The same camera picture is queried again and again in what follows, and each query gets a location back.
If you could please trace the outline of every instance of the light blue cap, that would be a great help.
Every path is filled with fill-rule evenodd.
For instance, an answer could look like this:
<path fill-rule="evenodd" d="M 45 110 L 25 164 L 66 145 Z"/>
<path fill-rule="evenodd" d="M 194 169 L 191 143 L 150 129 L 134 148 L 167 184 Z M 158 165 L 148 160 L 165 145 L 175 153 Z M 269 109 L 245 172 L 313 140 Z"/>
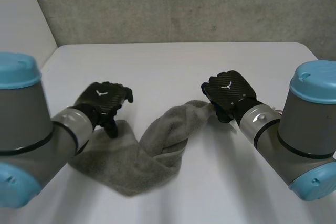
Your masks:
<path fill-rule="evenodd" d="M 336 104 L 336 61 L 316 60 L 300 65 L 290 81 L 290 90 L 308 102 Z"/>
<path fill-rule="evenodd" d="M 336 190 L 336 162 L 314 168 L 295 179 L 289 189 L 305 201 L 320 199 Z"/>
<path fill-rule="evenodd" d="M 41 190 L 32 175 L 13 165 L 0 163 L 0 207 L 23 207 Z"/>
<path fill-rule="evenodd" d="M 32 56 L 0 52 L 0 89 L 25 88 L 40 80 L 41 73 Z"/>

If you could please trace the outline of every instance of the bird logo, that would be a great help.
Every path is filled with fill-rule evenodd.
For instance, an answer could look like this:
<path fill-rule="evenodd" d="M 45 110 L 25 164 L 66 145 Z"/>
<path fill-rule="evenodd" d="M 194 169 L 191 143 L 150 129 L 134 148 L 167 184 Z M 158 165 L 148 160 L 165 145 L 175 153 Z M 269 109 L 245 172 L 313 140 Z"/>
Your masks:
<path fill-rule="evenodd" d="M 230 84 L 229 84 L 228 86 L 226 86 L 226 87 L 225 87 L 225 86 L 222 86 L 221 88 L 222 88 L 222 89 L 231 89 L 231 82 L 230 82 Z"/>
<path fill-rule="evenodd" d="M 100 93 L 98 90 L 96 90 L 96 93 L 99 97 L 101 97 L 102 95 L 106 95 L 108 94 L 108 92 L 105 92 L 105 93 Z"/>

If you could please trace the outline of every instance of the white table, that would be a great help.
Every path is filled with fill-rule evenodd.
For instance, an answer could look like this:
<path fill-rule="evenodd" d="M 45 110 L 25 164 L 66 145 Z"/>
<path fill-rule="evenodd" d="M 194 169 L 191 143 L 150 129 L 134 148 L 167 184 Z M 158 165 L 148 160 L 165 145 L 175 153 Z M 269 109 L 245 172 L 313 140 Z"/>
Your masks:
<path fill-rule="evenodd" d="M 168 108 L 206 100 L 201 84 L 237 70 L 258 99 L 282 109 L 300 64 L 316 60 L 297 43 L 70 45 L 43 67 L 55 115 L 94 81 L 132 88 L 134 103 L 118 113 L 139 139 Z M 336 194 L 303 202 L 237 129 L 212 122 L 188 143 L 181 172 L 166 186 L 133 198 L 65 166 L 25 208 L 2 212 L 16 224 L 328 224 L 336 222 Z"/>

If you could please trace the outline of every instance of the gray towel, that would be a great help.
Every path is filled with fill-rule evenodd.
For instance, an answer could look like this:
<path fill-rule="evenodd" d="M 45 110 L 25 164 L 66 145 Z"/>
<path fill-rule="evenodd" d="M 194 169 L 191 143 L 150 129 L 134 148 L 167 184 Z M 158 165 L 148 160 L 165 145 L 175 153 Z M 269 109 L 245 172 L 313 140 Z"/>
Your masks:
<path fill-rule="evenodd" d="M 137 195 L 179 172 L 188 137 L 213 113 L 213 106 L 203 101 L 173 107 L 148 127 L 140 142 L 126 121 L 116 121 L 117 138 L 110 139 L 103 129 L 95 131 L 69 164 L 123 195 Z"/>

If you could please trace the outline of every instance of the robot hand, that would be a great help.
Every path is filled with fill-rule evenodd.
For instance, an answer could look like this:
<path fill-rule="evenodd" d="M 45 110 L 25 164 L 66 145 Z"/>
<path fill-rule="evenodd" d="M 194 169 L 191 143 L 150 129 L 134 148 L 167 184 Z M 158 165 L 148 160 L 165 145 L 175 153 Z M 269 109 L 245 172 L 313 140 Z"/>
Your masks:
<path fill-rule="evenodd" d="M 246 98 L 257 100 L 250 84 L 234 70 L 210 77 L 209 83 L 202 84 L 202 91 L 214 105 L 222 123 L 228 123 L 234 118 L 233 109 L 238 102 Z"/>
<path fill-rule="evenodd" d="M 109 137 L 118 136 L 114 116 L 122 107 L 125 100 L 133 102 L 133 94 L 130 88 L 121 84 L 94 82 L 80 95 L 75 102 L 75 107 L 89 115 L 93 127 L 104 127 Z"/>

